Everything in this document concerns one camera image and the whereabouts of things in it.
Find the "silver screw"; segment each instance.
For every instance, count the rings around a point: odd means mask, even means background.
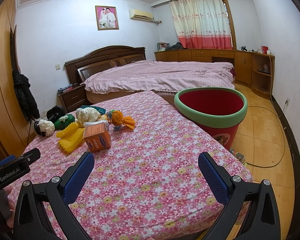
[[[233,180],[235,182],[240,182],[241,181],[241,178],[239,176],[233,176]]]
[[[51,179],[51,181],[52,181],[53,183],[57,183],[59,180],[60,180],[60,178],[57,177],[57,176],[55,176],[55,177],[53,177],[53,178]]]
[[[264,184],[266,184],[267,186],[269,186],[269,185],[270,185],[270,181],[269,181],[269,180],[267,180],[267,179],[265,179],[265,180],[263,181],[263,183],[264,183]]]
[[[29,184],[30,184],[30,181],[29,180],[25,180],[24,182],[23,182],[23,186],[29,186]]]

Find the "air conditioner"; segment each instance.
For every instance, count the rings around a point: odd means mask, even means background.
[[[146,22],[154,21],[153,14],[151,13],[147,13],[135,9],[131,9],[129,12],[130,12],[130,19],[146,21]]]

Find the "wall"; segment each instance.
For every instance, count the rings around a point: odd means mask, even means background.
[[[253,0],[261,40],[275,58],[273,95],[281,109],[287,97],[285,116],[300,152],[300,13],[291,0]]]
[[[95,5],[117,8],[119,30],[98,31]],[[66,70],[56,70],[56,64],[110,45],[145,47],[146,58],[155,59],[157,26],[131,20],[129,9],[154,13],[149,6],[125,0],[48,0],[17,9],[18,62],[40,113],[56,105],[57,90],[69,85]]]
[[[237,48],[246,46],[248,50],[261,47],[260,29],[257,13],[252,0],[228,0],[237,42]],[[176,44],[178,36],[174,28],[169,3],[155,7],[157,20],[162,21],[158,26],[160,41]]]

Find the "human hand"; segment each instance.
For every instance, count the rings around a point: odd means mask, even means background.
[[[7,186],[4,188],[4,190],[7,192],[7,195],[9,195],[12,191],[12,187],[11,186]],[[15,204],[11,199],[8,199],[8,206],[11,210],[11,217],[8,218],[7,220],[7,225],[10,228],[13,228],[13,220],[14,220],[14,212],[15,212]]]

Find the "bed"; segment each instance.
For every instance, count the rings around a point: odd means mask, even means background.
[[[88,100],[99,103],[142,91],[154,91],[173,105],[176,92],[192,87],[234,88],[228,62],[151,62],[145,48],[109,46],[66,62],[72,84],[85,83]]]
[[[110,125],[112,147],[93,154],[94,169],[70,205],[92,239],[165,240],[210,227],[223,205],[216,202],[198,169],[202,151],[208,151],[231,175],[253,182],[251,173],[234,156],[154,92],[135,93],[98,106],[131,115],[136,128],[114,131]],[[39,148],[41,159],[12,184],[14,200],[24,180],[42,183],[62,175],[88,150],[84,143],[65,156],[55,135],[37,136],[26,151],[34,147]],[[56,234],[64,238],[50,206],[46,209]]]

